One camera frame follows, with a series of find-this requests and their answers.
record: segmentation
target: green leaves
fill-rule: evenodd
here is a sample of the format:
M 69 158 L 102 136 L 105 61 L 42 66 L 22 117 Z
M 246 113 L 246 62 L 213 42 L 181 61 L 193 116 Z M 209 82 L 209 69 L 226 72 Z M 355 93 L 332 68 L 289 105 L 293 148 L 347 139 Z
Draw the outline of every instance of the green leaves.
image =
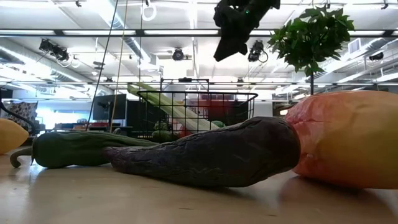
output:
M 341 56 L 336 51 L 343 42 L 349 41 L 348 31 L 354 30 L 353 21 L 343 13 L 343 9 L 328 12 L 326 6 L 306 9 L 299 18 L 275 30 L 268 44 L 272 52 L 278 52 L 278 58 L 285 58 L 296 72 L 303 67 L 307 76 L 323 72 L 318 62 L 330 57 L 339 60 Z M 305 18 L 309 18 L 308 22 L 302 20 Z

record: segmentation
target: ceiling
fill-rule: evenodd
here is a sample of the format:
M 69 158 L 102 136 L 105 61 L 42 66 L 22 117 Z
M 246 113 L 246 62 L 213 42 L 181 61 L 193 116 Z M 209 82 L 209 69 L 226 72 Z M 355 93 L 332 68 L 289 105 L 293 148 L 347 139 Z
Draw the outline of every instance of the ceiling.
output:
M 101 14 L 103 11 L 113 13 L 113 9 L 99 8 L 101 1 L 103 0 L 80 1 L 82 7 L 77 7 L 74 0 L 0 0 L 0 29 L 109 29 L 108 23 Z M 126 27 L 129 29 L 217 29 L 213 21 L 213 8 L 217 2 L 214 0 L 151 1 L 151 5 L 156 7 L 157 14 L 153 20 L 143 21 L 141 6 L 145 2 L 119 1 L 117 14 L 124 20 L 127 7 Z M 325 2 L 325 0 L 319 0 L 314 1 L 314 4 Z M 383 0 L 331 0 L 330 2 L 332 8 L 344 5 L 345 14 L 350 15 L 354 20 L 356 29 L 398 28 L 396 1 L 387 1 L 390 6 L 385 10 L 380 9 L 384 3 Z M 279 10 L 273 9 L 264 16 L 260 29 L 281 27 L 289 19 L 299 16 L 305 8 L 312 7 L 312 1 L 309 0 L 281 0 L 281 3 Z M 146 9 L 145 14 L 150 16 L 150 9 Z M 42 41 L 40 37 L 7 37 L 6 39 L 39 56 L 43 55 L 43 52 L 39 50 Z M 95 71 L 93 62 L 102 61 L 108 38 L 99 38 L 97 48 L 96 39 L 92 37 L 51 37 L 49 39 L 54 44 L 66 47 L 71 57 L 78 58 L 74 63 L 79 63 L 80 66 L 75 68 L 70 65 L 66 68 L 66 72 L 75 72 L 90 80 L 98 79 L 97 75 L 92 74 Z M 293 72 L 292 67 L 286 67 L 283 59 L 277 60 L 276 55 L 271 53 L 264 64 L 249 63 L 247 56 L 240 54 L 216 62 L 213 54 L 220 40 L 219 37 L 196 37 L 194 41 L 191 37 L 137 37 L 135 40 L 146 53 L 156 59 L 151 63 L 164 67 L 164 75 L 167 73 L 167 76 L 172 78 L 194 77 L 193 68 L 196 66 L 198 78 L 210 78 L 217 82 L 236 81 L 238 77 L 245 77 L 247 82 L 297 82 L 301 80 Z M 252 46 L 256 40 L 266 43 L 268 38 L 252 37 L 247 42 L 248 46 Z M 184 54 L 189 55 L 190 59 L 182 62 L 174 62 L 170 59 L 170 52 L 176 48 L 183 49 Z M 44 55 L 44 57 L 49 61 L 47 66 L 52 68 L 58 66 L 52 56 Z M 355 63 L 363 63 L 363 60 L 357 60 Z M 159 81 L 159 69 L 153 67 L 145 69 L 143 65 L 140 69 L 139 64 L 139 57 L 121 38 L 109 38 L 103 77 L 115 77 L 119 73 L 123 77 L 141 76 L 149 77 L 149 81 Z M 357 71 L 358 65 L 355 67 L 350 64 L 345 70 L 340 70 L 340 73 L 349 76 Z

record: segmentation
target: orange squash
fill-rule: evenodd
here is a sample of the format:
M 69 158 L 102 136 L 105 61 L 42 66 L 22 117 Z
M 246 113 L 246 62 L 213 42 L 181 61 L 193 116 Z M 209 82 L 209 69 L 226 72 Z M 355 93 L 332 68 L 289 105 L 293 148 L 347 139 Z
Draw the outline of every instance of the orange squash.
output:
M 341 91 L 302 100 L 286 115 L 301 143 L 294 172 L 336 185 L 398 189 L 398 95 Z
M 0 119 L 0 155 L 22 145 L 29 137 L 29 133 L 17 123 Z

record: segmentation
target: hanging rope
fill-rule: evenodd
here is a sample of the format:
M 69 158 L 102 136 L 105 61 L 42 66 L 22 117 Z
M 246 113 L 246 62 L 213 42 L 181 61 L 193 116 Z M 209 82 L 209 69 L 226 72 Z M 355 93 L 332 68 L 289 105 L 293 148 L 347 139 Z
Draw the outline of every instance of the hanging rope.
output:
M 112 33 L 112 29 L 113 29 L 114 18 L 115 18 L 115 15 L 116 15 L 116 11 L 118 10 L 118 3 L 119 3 L 119 0 L 116 0 L 116 5 L 115 5 L 115 7 L 114 7 L 114 12 L 113 12 L 113 17 L 112 17 L 111 28 L 110 28 L 110 30 L 109 30 L 108 39 L 107 39 L 107 41 L 106 41 L 106 46 L 105 46 L 105 51 L 104 51 L 104 57 L 102 58 L 101 70 L 99 71 L 98 81 L 97 81 L 97 84 L 96 84 L 96 86 L 95 86 L 93 102 L 91 103 L 90 115 L 88 115 L 88 120 L 87 120 L 87 125 L 86 125 L 86 131 L 88 130 L 88 126 L 90 125 L 91 115 L 93 114 L 94 102 L 95 102 L 95 98 L 96 98 L 96 95 L 97 95 L 98 86 L 100 85 L 102 71 L 103 71 L 103 69 L 104 69 L 104 62 L 105 62 L 106 51 L 108 50 L 109 40 L 110 40 L 110 38 L 111 38 L 111 33 Z
M 123 38 L 124 38 L 124 32 L 126 31 L 126 23 L 127 23 L 127 8 L 128 5 L 126 5 L 126 11 L 124 12 L 124 24 L 123 24 L 123 34 L 122 34 L 122 43 L 120 46 L 120 58 L 119 58 L 119 68 L 118 68 L 118 77 L 116 79 L 116 90 L 114 94 L 114 101 L 113 101 L 113 109 L 112 109 L 112 118 L 111 118 L 111 127 L 109 129 L 109 132 L 112 133 L 112 128 L 113 128 L 113 117 L 114 117 L 114 112 L 116 109 L 116 101 L 118 99 L 118 90 L 119 90 L 119 77 L 120 77 L 120 68 L 122 65 L 122 56 L 123 56 Z

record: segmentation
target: wire basket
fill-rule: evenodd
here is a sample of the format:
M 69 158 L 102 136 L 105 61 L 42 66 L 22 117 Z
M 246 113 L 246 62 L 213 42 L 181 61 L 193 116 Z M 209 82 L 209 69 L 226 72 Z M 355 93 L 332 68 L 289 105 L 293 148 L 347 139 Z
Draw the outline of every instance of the wire basket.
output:
M 146 101 L 149 93 L 159 95 L 159 98 L 165 98 L 165 95 L 171 102 L 154 104 Z M 141 97 L 143 103 L 140 107 L 143 108 L 138 109 L 140 134 L 136 137 L 155 142 L 174 141 L 193 133 L 209 131 L 214 127 L 210 122 L 218 127 L 241 123 L 254 116 L 254 99 L 258 96 L 255 93 L 203 91 L 138 91 L 137 94 Z M 209 127 L 200 126 L 201 120 L 210 121 L 205 122 Z M 192 121 L 197 126 L 193 127 L 191 123 L 188 128 L 187 123 Z

